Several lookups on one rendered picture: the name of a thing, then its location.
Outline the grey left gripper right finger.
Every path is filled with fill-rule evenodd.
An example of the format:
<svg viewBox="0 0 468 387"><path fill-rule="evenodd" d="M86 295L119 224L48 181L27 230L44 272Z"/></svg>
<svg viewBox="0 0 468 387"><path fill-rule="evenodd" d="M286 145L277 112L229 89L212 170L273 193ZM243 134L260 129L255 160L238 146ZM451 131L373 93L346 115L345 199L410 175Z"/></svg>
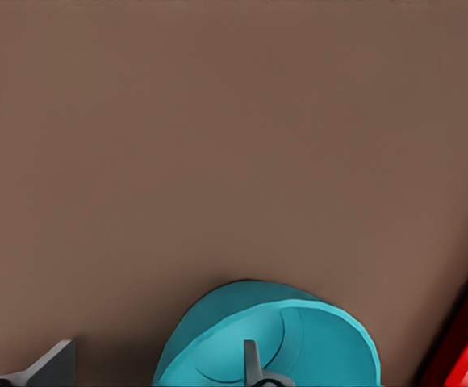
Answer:
<svg viewBox="0 0 468 387"><path fill-rule="evenodd" d="M261 366L257 342L244 341L245 387L294 387L294 382L282 374L265 370Z"/></svg>

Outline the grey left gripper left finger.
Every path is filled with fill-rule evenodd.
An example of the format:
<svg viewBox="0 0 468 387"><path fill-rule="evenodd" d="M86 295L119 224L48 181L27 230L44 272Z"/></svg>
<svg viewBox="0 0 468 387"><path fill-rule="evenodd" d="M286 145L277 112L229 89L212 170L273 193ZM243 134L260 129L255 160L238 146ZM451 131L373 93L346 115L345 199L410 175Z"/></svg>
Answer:
<svg viewBox="0 0 468 387"><path fill-rule="evenodd" d="M72 387L76 342L63 339L23 371L0 376L0 387Z"/></svg>

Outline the teal bowl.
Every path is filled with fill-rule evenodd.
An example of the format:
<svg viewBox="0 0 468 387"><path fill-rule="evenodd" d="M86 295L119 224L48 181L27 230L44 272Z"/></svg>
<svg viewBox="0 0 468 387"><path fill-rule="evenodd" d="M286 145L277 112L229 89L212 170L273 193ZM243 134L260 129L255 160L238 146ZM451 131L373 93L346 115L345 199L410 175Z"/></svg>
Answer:
<svg viewBox="0 0 468 387"><path fill-rule="evenodd" d="M381 387L377 348L349 313L290 285L233 281L202 296L166 342L153 387Z"/></svg>

